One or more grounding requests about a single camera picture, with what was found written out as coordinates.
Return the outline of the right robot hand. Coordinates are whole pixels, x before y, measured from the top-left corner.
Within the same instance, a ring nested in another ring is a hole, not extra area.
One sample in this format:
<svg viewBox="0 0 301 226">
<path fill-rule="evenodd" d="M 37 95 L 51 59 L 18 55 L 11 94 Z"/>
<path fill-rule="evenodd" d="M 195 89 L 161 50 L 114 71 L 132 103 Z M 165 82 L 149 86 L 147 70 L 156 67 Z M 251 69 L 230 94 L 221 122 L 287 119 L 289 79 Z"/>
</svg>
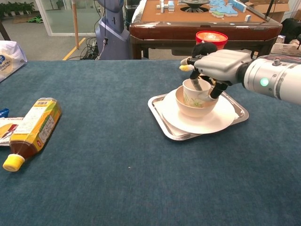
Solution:
<svg viewBox="0 0 301 226">
<path fill-rule="evenodd" d="M 252 62 L 246 52 L 221 49 L 199 58 L 188 57 L 181 61 L 180 70 L 191 72 L 190 80 L 194 88 L 200 88 L 197 82 L 199 75 L 216 80 L 214 88 L 207 95 L 201 95 L 201 100 L 212 102 L 216 100 L 228 86 L 243 83 L 247 67 Z"/>
</svg>

